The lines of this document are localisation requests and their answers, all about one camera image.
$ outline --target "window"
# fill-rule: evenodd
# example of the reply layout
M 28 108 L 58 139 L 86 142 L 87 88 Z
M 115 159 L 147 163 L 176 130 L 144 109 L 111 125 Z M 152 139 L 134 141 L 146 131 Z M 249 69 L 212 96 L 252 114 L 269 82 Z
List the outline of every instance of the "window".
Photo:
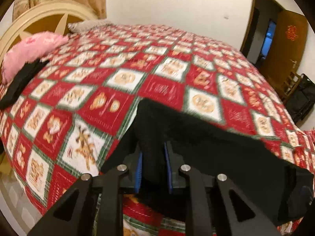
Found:
M 264 43 L 262 45 L 261 52 L 260 52 L 261 56 L 263 57 L 266 57 L 269 52 L 271 42 L 275 34 L 275 30 L 276 30 L 276 23 L 274 23 L 272 20 L 269 20 L 269 26 L 268 26 L 265 40 L 264 40 Z

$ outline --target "bed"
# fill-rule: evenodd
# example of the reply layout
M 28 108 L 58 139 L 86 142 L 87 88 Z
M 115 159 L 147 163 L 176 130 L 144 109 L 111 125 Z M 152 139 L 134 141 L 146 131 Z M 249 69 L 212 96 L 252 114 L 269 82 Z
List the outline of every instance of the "bed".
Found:
M 31 34 L 69 34 L 67 23 L 96 18 L 68 0 L 35 6 L 0 40 L 0 62 L 13 44 Z M 142 98 L 260 139 L 277 157 L 315 171 L 312 139 L 294 125 L 258 70 L 226 43 L 165 25 L 110 25 L 69 34 L 69 42 L 45 59 L 49 63 L 18 101 L 0 111 L 5 151 L 41 214 L 82 173 L 98 175 Z M 6 88 L 0 86 L 1 95 Z M 125 196 L 123 206 L 127 234 L 185 232 L 184 223 L 163 217 L 134 196 Z M 289 232 L 297 224 L 279 230 Z

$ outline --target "open door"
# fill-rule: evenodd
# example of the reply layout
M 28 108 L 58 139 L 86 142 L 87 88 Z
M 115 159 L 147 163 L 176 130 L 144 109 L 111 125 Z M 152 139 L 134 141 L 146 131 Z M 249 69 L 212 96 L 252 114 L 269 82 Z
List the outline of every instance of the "open door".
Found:
M 307 33 L 305 16 L 287 10 L 278 14 L 275 35 L 259 71 L 280 96 L 300 65 Z

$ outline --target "pink pillow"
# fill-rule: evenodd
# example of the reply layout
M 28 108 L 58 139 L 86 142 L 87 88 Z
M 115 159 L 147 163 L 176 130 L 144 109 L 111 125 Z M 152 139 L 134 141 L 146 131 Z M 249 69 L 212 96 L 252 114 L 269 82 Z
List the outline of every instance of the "pink pillow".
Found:
M 67 36 L 41 32 L 20 41 L 4 55 L 1 70 L 2 83 L 10 82 L 26 62 L 33 62 L 68 40 Z

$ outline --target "silver screw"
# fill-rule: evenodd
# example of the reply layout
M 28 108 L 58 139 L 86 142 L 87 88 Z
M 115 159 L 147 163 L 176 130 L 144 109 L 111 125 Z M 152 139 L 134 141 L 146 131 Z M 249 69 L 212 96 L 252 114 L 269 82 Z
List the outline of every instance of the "silver screw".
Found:
M 85 173 L 81 176 L 81 180 L 87 181 L 91 178 L 91 175 L 89 173 Z
M 225 180 L 227 180 L 227 176 L 226 176 L 225 174 L 219 174 L 219 175 L 217 176 L 217 178 L 218 178 L 220 181 L 222 181 L 222 182 L 224 182 Z
M 119 171 L 125 171 L 127 169 L 127 166 L 125 164 L 120 164 L 117 166 L 117 169 Z
M 191 167 L 188 164 L 184 164 L 181 166 L 182 171 L 187 172 L 187 171 L 190 171 L 190 169 L 191 169 Z

